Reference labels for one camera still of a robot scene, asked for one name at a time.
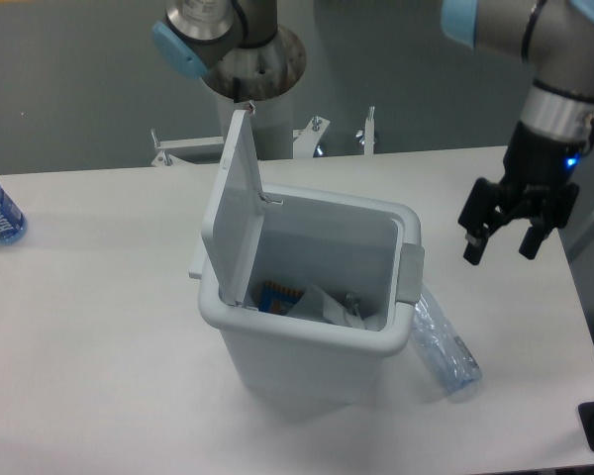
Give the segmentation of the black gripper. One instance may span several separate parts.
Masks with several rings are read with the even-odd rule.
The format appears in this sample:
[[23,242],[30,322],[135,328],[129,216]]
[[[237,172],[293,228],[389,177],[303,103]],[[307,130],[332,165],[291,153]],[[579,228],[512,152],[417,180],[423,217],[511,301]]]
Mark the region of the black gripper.
[[464,259],[480,263],[501,225],[498,205],[512,219],[530,220],[519,253],[534,259],[549,234],[569,221],[580,189],[571,175],[585,146],[585,141],[560,141],[518,122],[503,158],[500,185],[478,178],[458,217],[467,241]]

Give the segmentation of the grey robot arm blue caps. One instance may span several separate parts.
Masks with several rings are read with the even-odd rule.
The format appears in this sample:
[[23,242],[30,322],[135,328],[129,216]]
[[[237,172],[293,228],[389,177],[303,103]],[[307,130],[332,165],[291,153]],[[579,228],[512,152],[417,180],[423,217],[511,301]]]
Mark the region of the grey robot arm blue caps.
[[[566,226],[579,192],[572,173],[594,147],[594,1],[445,1],[441,27],[455,42],[535,69],[503,177],[478,179],[458,219],[469,263],[479,263],[490,237],[518,219],[530,222],[520,252],[534,258]],[[174,70],[234,103],[282,95],[305,66],[273,1],[171,1],[151,35]]]

